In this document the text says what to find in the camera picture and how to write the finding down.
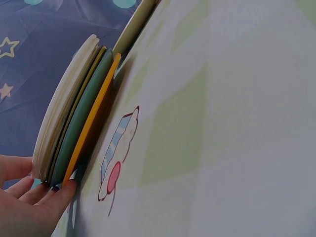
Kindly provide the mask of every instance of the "white star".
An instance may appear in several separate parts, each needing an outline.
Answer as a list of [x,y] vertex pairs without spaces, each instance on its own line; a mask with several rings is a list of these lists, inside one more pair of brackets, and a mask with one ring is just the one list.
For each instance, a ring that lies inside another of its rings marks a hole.
[[1,53],[1,49],[0,49],[0,58],[4,57],[4,56],[8,56],[10,58],[14,57],[14,48],[18,45],[20,41],[10,41],[8,37],[5,37],[2,44],[0,44],[0,48],[2,48],[4,46],[5,43],[12,45],[10,48],[10,52],[4,52]]
[[4,97],[11,97],[10,91],[13,89],[13,86],[8,86],[6,83],[4,84],[3,88],[0,89],[0,93],[1,93],[1,100]]

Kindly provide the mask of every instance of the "hand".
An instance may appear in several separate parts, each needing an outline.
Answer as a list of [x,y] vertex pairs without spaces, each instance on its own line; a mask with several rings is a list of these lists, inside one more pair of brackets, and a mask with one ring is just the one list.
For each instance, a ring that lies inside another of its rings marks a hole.
[[[0,236],[49,237],[72,200],[75,181],[69,181],[61,190],[50,190],[47,184],[30,190],[34,179],[31,172],[32,158],[0,155]],[[21,179],[3,190],[6,180]]]

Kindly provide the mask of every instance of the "pink balloon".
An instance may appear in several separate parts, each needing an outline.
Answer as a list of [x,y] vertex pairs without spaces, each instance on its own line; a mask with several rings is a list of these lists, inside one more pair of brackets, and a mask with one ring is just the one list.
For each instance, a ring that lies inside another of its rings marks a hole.
[[107,194],[110,194],[114,189],[115,185],[117,183],[117,180],[119,178],[119,172],[120,172],[120,162],[116,162],[114,165],[111,174],[109,176],[108,186],[107,186]]

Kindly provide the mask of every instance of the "fabric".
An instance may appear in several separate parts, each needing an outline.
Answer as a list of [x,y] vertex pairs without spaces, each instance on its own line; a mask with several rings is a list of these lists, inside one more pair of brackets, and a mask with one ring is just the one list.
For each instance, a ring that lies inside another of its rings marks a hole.
[[113,47],[140,2],[0,0],[0,154],[33,154],[73,55],[91,34]]
[[55,236],[314,236],[315,12],[162,0]]

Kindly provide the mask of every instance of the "striped drawing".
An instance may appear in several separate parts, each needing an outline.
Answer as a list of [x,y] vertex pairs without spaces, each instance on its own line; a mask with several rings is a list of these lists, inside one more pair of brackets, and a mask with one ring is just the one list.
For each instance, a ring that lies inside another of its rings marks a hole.
[[121,166],[124,163],[130,143],[132,142],[138,126],[139,107],[120,120],[118,127],[112,137],[109,147],[105,153],[100,171],[100,189],[98,201],[104,201],[107,196],[112,195],[111,213],[115,198],[116,182],[119,178]]

